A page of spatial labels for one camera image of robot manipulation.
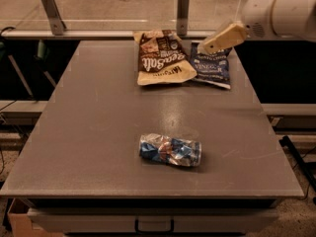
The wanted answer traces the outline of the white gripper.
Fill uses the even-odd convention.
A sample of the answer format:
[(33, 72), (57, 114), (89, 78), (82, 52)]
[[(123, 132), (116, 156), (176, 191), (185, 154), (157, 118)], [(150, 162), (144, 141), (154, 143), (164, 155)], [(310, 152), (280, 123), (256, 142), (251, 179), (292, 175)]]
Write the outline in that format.
[(228, 21), (222, 24), (212, 35), (201, 41), (197, 51), (212, 54), (220, 50), (241, 44), (247, 38), (251, 40), (275, 40), (277, 34), (272, 23), (272, 14), (276, 0), (247, 0), (241, 22)]

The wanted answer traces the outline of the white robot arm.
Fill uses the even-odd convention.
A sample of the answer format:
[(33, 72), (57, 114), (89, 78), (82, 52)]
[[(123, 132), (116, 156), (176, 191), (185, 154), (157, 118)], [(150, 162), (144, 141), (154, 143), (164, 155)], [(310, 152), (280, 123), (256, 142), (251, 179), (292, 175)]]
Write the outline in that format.
[(228, 21), (197, 46), (211, 54), (245, 40), (316, 41), (316, 0), (247, 0), (240, 20)]

